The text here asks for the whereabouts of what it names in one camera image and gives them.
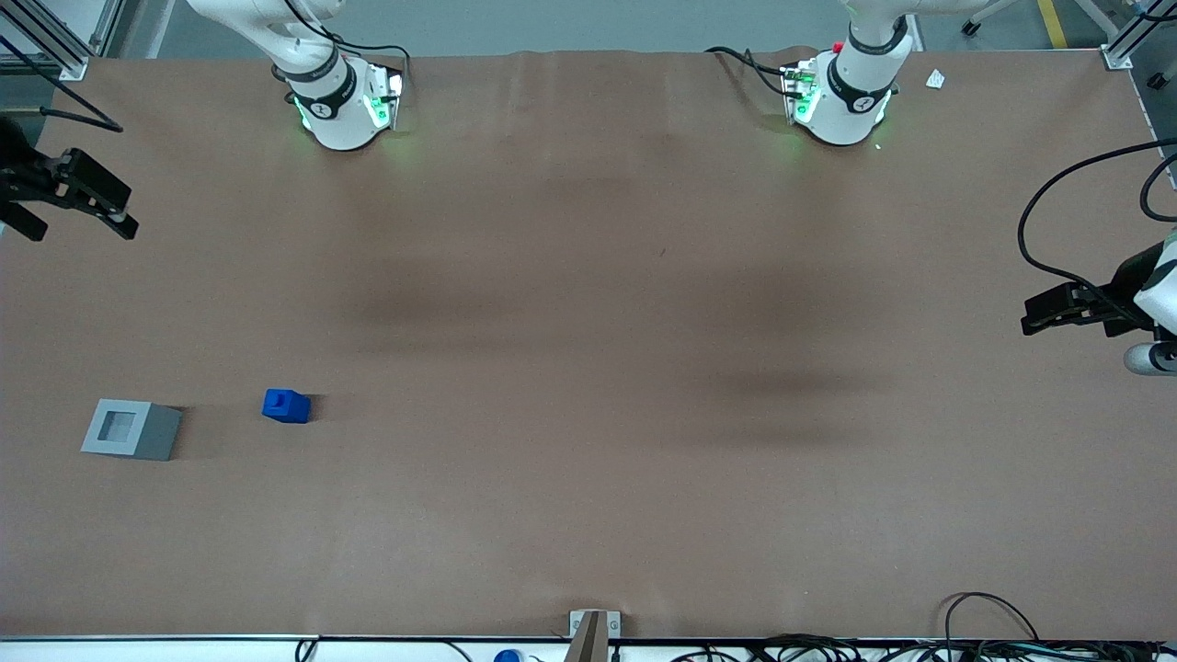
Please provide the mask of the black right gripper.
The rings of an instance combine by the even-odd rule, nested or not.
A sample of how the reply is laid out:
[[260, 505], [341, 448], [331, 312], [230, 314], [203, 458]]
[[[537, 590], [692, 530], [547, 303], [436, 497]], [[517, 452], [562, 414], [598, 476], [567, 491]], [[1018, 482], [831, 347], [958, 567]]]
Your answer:
[[[64, 164], [64, 180], [59, 168]], [[1, 118], [1, 200], [47, 201], [68, 205], [73, 196], [62, 193], [62, 185], [101, 208], [102, 221], [125, 240], [133, 240], [140, 227], [127, 212], [131, 188], [109, 168], [97, 163], [84, 150], [69, 148], [60, 155], [46, 155], [27, 140], [24, 130], [9, 117]]]

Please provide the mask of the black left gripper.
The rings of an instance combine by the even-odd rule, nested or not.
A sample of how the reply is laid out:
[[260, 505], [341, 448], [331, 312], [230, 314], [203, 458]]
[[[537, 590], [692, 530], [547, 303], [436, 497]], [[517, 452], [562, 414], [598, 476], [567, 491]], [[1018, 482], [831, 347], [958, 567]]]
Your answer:
[[1104, 310], [1100, 296], [1078, 282], [1060, 282], [1028, 299], [1026, 315], [1023, 315], [1023, 335], [1030, 337], [1040, 335], [1048, 327], [1092, 324], [1103, 324], [1106, 337], [1121, 337], [1135, 331], [1153, 335], [1156, 324], [1151, 315], [1145, 315], [1133, 303], [1133, 298], [1159, 264], [1161, 252], [1163, 244], [1155, 244], [1123, 260], [1115, 269], [1113, 279], [1100, 287], [1102, 293], [1122, 309], [1122, 313], [1112, 313], [1105, 320], [1108, 311]]

